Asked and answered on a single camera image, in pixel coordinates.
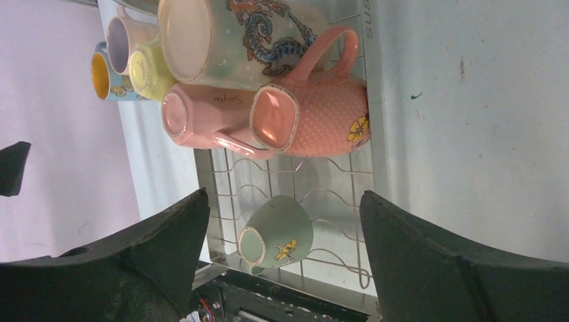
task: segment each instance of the wire dish rack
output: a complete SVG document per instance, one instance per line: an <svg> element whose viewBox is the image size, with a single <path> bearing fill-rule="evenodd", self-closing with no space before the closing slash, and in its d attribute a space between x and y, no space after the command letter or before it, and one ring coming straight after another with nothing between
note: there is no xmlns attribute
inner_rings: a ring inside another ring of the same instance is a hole
<svg viewBox="0 0 569 322"><path fill-rule="evenodd" d="M364 41L365 3L304 2L318 7L331 24L355 29L360 43ZM352 74L365 80L364 45L360 44ZM342 46L342 40L334 45L332 64ZM251 160L224 149L195 150L195 158L200 185L210 196L207 243L212 262L243 270L244 262L237 254L239 232L268 199L288 195L300 202L313 221L313 247L302 262L267 269L261 277L350 309L379 314L358 206L363 192L374 189L372 144L335 158Z"/></svg>

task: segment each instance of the dragon print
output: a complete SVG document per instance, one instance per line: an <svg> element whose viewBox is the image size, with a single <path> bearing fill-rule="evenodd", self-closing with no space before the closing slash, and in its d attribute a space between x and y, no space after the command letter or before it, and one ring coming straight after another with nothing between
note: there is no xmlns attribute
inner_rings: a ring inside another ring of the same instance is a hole
<svg viewBox="0 0 569 322"><path fill-rule="evenodd" d="M240 25L245 27L243 46L247 50L247 59L253 59L266 65L262 74L269 77L280 76L293 69L308 47L316 40L312 29L301 23L292 13L291 8L275 0L227 0L230 10ZM273 13L286 17L296 25L303 37L303 43L285 37L272 43Z"/></svg>

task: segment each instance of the yellow mug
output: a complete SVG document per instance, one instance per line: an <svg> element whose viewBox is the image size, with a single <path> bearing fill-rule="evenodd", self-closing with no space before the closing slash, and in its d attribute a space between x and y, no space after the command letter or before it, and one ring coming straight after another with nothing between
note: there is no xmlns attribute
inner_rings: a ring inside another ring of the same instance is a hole
<svg viewBox="0 0 569 322"><path fill-rule="evenodd" d="M170 88L179 83L164 60L160 35L150 42L136 45L130 56L129 75L134 90L155 101L162 101Z"/></svg>

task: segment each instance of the mug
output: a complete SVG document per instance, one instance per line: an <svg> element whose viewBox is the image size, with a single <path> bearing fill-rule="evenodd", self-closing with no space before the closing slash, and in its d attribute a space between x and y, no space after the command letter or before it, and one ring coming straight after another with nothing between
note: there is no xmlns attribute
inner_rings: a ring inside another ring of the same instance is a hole
<svg viewBox="0 0 569 322"><path fill-rule="evenodd" d="M158 21L180 82L253 91L290 72L329 26L316 8L281 0L162 0Z"/></svg>
<svg viewBox="0 0 569 322"><path fill-rule="evenodd" d="M162 101L167 92L179 83L164 61L160 35L151 42L134 47L128 70L134 90L155 101Z"/></svg>
<svg viewBox="0 0 569 322"><path fill-rule="evenodd" d="M237 239L238 253L246 270L259 274L305 259L312 248L314 230L310 217L293 198L278 195L261 206Z"/></svg>
<svg viewBox="0 0 569 322"><path fill-rule="evenodd" d="M162 100L162 124L175 144L194 149L229 148L249 158L269 158L249 129L254 92L177 84ZM241 145L232 145L236 140Z"/></svg>
<svg viewBox="0 0 569 322"><path fill-rule="evenodd" d="M336 38L344 50L329 71L311 72ZM370 139L367 91L350 76L357 33L337 25L321 34L286 77L260 87L251 108L253 136L273 152L300 157L337 156Z"/></svg>
<svg viewBox="0 0 569 322"><path fill-rule="evenodd" d="M128 75L130 56L135 45L153 40L159 32L157 25L132 19L125 7L120 5L118 17L113 17L107 28L107 45L113 70Z"/></svg>
<svg viewBox="0 0 569 322"><path fill-rule="evenodd" d="M99 42L91 58L91 80L97 97L109 101L141 101L128 76L117 74L109 63L107 42Z"/></svg>

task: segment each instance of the green mug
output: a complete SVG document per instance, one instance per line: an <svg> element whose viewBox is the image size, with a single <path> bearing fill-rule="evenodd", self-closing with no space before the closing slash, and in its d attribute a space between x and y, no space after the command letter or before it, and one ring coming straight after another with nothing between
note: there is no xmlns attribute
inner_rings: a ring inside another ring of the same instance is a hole
<svg viewBox="0 0 569 322"><path fill-rule="evenodd" d="M257 275L305 259L312 248L314 231L310 217L293 198L279 195L261 206L237 239L239 255Z"/></svg>

